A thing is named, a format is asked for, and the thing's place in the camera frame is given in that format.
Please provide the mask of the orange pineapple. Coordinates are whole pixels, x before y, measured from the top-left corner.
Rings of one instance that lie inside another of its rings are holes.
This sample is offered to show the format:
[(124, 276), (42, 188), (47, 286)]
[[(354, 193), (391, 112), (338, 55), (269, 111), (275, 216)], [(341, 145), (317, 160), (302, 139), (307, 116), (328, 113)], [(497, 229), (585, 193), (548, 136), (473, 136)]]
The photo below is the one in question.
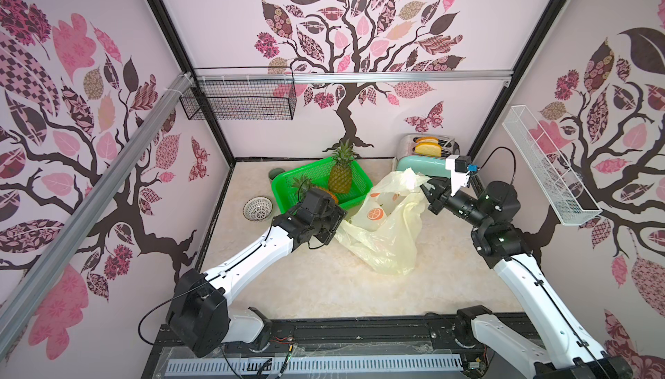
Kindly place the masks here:
[(328, 190), (327, 188), (323, 188), (322, 186), (315, 185), (312, 179), (308, 176), (294, 178), (292, 187), (296, 189), (296, 196), (299, 202), (305, 199), (309, 190), (316, 188), (317, 190), (327, 193), (332, 198), (334, 203), (339, 205), (339, 199), (332, 191)]

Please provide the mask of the green plastic basket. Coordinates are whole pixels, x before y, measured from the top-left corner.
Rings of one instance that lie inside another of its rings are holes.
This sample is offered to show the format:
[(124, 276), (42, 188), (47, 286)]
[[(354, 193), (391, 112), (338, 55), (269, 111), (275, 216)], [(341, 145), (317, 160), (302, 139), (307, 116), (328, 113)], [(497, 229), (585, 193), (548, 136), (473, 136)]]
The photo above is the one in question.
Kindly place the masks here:
[[(332, 157), (310, 162), (291, 171), (286, 171), (272, 181), (272, 190), (275, 202), (282, 213), (294, 207), (305, 197), (306, 184), (301, 185), (303, 177), (311, 181), (312, 186), (328, 188), (330, 172), (334, 166)], [(339, 206), (345, 210), (359, 206), (365, 200), (373, 184), (369, 176), (360, 167), (358, 162), (351, 164), (352, 186), (348, 193), (335, 193)]]

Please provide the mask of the green-yellow pineapple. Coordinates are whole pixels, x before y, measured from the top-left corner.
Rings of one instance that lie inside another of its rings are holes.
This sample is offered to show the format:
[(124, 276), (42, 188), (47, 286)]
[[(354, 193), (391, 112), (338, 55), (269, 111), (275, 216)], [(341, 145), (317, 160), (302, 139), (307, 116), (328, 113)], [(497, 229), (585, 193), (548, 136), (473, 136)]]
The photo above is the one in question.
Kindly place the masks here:
[(353, 145), (344, 140), (332, 154), (332, 169), (330, 170), (328, 188), (339, 194), (348, 194), (353, 186), (352, 164), (355, 161)]

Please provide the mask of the yellow translucent plastic bag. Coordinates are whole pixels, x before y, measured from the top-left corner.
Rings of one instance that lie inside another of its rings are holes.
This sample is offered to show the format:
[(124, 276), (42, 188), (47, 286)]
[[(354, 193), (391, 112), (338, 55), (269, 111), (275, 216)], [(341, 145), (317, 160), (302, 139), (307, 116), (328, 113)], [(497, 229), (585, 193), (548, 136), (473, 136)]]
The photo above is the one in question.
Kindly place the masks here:
[(416, 266), (416, 239), (427, 209), (427, 176), (392, 171), (375, 185), (358, 211), (342, 221), (335, 240), (383, 275), (407, 275)]

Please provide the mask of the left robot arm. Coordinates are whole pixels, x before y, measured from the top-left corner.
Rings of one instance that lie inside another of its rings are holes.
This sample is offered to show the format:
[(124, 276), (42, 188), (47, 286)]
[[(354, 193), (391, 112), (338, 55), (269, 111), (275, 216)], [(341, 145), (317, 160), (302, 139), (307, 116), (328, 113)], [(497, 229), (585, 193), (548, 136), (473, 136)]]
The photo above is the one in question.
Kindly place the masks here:
[(258, 275), (298, 247), (312, 239), (328, 245), (345, 217), (346, 211), (329, 193), (311, 188), (242, 252), (206, 272), (185, 273), (176, 285), (166, 323), (198, 358), (225, 344), (264, 350), (273, 322), (254, 307), (232, 311), (231, 304)]

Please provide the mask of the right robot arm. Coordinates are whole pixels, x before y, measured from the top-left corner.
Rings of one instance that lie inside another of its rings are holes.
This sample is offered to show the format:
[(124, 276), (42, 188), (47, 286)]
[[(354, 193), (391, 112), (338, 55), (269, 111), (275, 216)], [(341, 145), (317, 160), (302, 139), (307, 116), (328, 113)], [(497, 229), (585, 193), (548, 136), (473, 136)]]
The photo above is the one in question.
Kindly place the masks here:
[(611, 356), (566, 307), (540, 269), (512, 219), (521, 208), (513, 185), (495, 181), (477, 198), (454, 190), (448, 178), (421, 187), (429, 210), (446, 210), (469, 223), (479, 256), (508, 286), (539, 335), (541, 345), (519, 334), (484, 306), (457, 313), (459, 342), (484, 344), (526, 378), (631, 378), (632, 368)]

